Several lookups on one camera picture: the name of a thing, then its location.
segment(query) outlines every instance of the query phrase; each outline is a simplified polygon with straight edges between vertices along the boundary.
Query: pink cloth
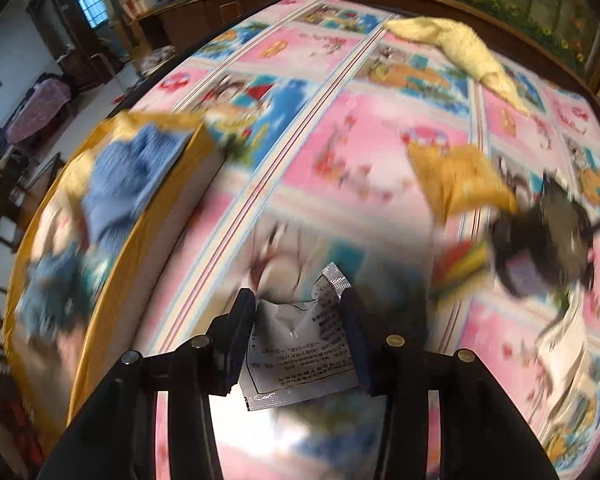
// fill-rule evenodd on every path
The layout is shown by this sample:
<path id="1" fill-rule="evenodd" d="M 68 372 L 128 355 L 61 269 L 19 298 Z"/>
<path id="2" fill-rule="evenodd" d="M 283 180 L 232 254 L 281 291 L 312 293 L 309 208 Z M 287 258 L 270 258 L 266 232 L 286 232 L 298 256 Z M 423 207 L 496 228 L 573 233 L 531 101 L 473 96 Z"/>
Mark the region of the pink cloth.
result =
<path id="1" fill-rule="evenodd" d="M 44 128 L 71 98 L 71 89 L 58 79 L 47 79 L 38 85 L 25 107 L 7 129 L 11 144 L 20 142 Z"/>

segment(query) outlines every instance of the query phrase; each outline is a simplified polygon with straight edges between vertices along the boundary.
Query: yellow cloth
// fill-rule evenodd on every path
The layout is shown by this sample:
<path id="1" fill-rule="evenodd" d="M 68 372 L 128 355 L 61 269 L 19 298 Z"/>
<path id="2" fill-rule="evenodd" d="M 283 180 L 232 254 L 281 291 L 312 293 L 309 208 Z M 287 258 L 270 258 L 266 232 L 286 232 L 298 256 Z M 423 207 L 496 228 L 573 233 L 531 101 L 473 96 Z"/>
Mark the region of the yellow cloth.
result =
<path id="1" fill-rule="evenodd" d="M 384 24 L 396 36 L 408 41 L 429 43 L 442 48 L 446 56 L 516 110 L 529 113 L 518 95 L 515 83 L 504 72 L 484 42 L 464 23 L 445 18 L 419 16 L 390 20 Z"/>
<path id="2" fill-rule="evenodd" d="M 87 150 L 72 160 L 60 176 L 58 188 L 64 190 L 73 203 L 80 203 L 87 193 L 95 156 Z"/>
<path id="3" fill-rule="evenodd" d="M 110 120 L 111 142 L 133 139 L 147 123 L 155 123 L 161 130 L 191 132 L 200 126 L 200 113 L 152 114 L 147 112 L 120 112 Z"/>
<path id="4" fill-rule="evenodd" d="M 410 142 L 408 152 L 437 223 L 444 225 L 451 215 L 486 205 L 518 212 L 516 197 L 476 146 L 443 150 Z"/>

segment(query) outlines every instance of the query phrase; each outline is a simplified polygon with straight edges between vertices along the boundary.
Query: screw head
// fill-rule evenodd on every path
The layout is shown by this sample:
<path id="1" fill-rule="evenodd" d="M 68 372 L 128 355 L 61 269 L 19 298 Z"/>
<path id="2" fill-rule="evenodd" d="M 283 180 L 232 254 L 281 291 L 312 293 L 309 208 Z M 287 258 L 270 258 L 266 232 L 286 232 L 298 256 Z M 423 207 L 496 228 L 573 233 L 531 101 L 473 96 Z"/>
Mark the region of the screw head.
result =
<path id="1" fill-rule="evenodd" d="M 398 334 L 391 334 L 386 337 L 386 343 L 394 348 L 400 348 L 404 345 L 404 338 Z"/>
<path id="2" fill-rule="evenodd" d="M 463 363 L 472 363 L 475 361 L 475 354 L 467 348 L 462 348 L 458 351 L 458 359 Z"/>
<path id="3" fill-rule="evenodd" d="M 125 365 L 130 365 L 130 364 L 133 364 L 136 361 L 138 361 L 139 358 L 140 358 L 140 354 L 138 352 L 136 352 L 135 350 L 128 350 L 122 354 L 122 357 L 120 358 L 120 360 Z"/>
<path id="4" fill-rule="evenodd" d="M 197 335 L 191 340 L 191 346 L 193 346 L 193 348 L 204 348 L 209 343 L 211 343 L 211 339 L 204 334 Z"/>

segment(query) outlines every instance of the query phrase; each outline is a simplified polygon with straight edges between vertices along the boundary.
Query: plastic bag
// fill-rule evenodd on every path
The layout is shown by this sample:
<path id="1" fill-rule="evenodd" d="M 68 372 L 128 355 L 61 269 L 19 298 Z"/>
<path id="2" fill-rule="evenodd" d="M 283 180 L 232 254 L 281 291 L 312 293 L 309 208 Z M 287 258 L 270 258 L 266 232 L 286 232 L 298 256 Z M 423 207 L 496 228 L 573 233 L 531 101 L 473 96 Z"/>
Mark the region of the plastic bag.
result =
<path id="1" fill-rule="evenodd" d="M 516 197 L 478 147 L 411 142 L 408 152 L 437 223 L 444 225 L 451 215 L 487 205 L 518 212 Z"/>

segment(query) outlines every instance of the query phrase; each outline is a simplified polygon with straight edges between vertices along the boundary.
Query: clothes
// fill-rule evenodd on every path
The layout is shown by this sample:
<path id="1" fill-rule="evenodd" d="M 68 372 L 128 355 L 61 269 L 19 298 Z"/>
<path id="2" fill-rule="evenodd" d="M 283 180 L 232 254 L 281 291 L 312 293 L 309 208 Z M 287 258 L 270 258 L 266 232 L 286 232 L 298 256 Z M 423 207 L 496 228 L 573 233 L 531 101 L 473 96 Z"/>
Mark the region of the clothes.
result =
<path id="1" fill-rule="evenodd" d="M 148 123 L 160 128 L 182 132 L 193 132 L 200 126 L 200 114 L 156 114 L 122 111 L 112 119 L 102 121 L 96 129 L 106 132 L 104 140 L 90 150 L 84 150 L 62 170 L 59 188 L 64 189 L 73 204 L 79 205 L 89 189 L 93 165 L 100 149 L 109 142 L 122 140 L 129 142 Z"/>
<path id="2" fill-rule="evenodd" d="M 150 123 L 129 142 L 116 140 L 102 150 L 82 200 L 91 245 L 108 256 L 120 252 L 189 135 L 162 133 Z"/>
<path id="3" fill-rule="evenodd" d="M 24 329 L 25 339 L 36 336 L 53 341 L 58 331 L 71 328 L 74 312 L 68 301 L 79 261 L 78 243 L 73 242 L 61 253 L 45 253 L 31 264 L 29 285 L 16 307 L 16 318 Z"/>
<path id="4" fill-rule="evenodd" d="M 484 42 L 464 23 L 445 18 L 419 16 L 406 20 L 389 20 L 384 26 L 396 36 L 439 46 L 446 56 L 516 110 L 529 111 L 518 95 L 515 83 L 504 72 Z"/>

